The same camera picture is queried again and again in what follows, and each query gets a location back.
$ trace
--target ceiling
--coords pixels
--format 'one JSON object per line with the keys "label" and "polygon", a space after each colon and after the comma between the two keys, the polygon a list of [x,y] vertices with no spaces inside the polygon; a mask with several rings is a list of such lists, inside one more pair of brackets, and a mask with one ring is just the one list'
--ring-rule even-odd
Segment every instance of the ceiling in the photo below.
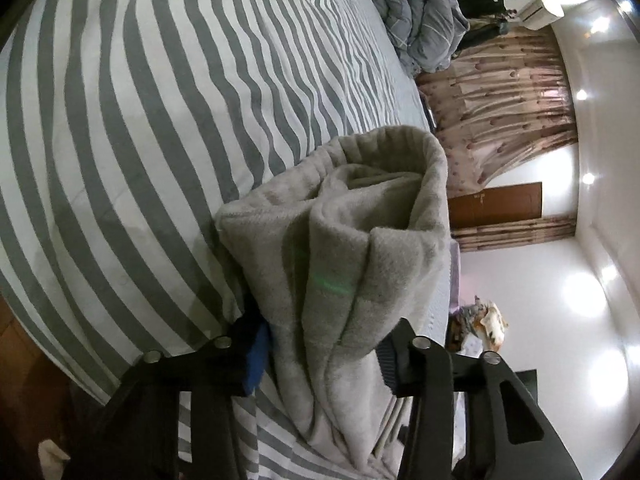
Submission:
{"label": "ceiling", "polygon": [[[592,34],[599,18],[609,28]],[[594,182],[580,183],[577,237],[626,348],[640,350],[640,43],[611,0],[575,7],[553,28],[574,96],[586,93],[574,99],[580,174]],[[640,359],[629,361],[640,419]]]}

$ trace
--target patterned curtain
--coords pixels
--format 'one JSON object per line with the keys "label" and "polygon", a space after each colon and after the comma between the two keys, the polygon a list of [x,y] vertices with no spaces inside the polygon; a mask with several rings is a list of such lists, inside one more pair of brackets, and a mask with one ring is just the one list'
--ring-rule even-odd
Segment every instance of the patterned curtain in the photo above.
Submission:
{"label": "patterned curtain", "polygon": [[447,194],[480,191],[495,176],[578,141],[574,104],[550,27],[513,29],[468,48],[416,83],[449,159]]}
{"label": "patterned curtain", "polygon": [[460,244],[462,253],[541,244],[571,238],[574,235],[574,215],[548,216],[451,230],[451,236]]}

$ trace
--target mattress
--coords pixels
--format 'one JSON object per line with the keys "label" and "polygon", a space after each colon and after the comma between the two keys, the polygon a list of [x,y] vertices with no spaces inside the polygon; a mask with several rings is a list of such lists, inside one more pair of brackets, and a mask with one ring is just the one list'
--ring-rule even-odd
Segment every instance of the mattress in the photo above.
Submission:
{"label": "mattress", "polygon": [[[106,402],[142,353],[240,315],[222,203],[385,124],[428,128],[370,0],[35,0],[0,54],[2,295]],[[360,477],[299,439],[270,373],[234,410],[249,478]]]}

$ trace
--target wooden door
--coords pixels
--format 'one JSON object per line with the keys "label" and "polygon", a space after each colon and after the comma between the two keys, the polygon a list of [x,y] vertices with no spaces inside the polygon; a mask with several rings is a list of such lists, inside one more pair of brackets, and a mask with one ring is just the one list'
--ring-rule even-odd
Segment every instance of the wooden door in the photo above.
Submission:
{"label": "wooden door", "polygon": [[533,220],[542,216],[542,182],[490,187],[449,199],[452,229]]}

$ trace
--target plush toy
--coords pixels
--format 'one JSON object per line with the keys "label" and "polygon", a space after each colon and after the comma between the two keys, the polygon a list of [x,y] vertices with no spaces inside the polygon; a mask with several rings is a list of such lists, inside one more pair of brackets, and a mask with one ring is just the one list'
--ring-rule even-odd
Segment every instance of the plush toy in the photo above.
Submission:
{"label": "plush toy", "polygon": [[504,330],[509,324],[502,318],[493,301],[483,301],[476,296],[476,302],[461,306],[449,318],[447,349],[458,352],[468,334],[482,341],[484,350],[497,352],[504,343]]}

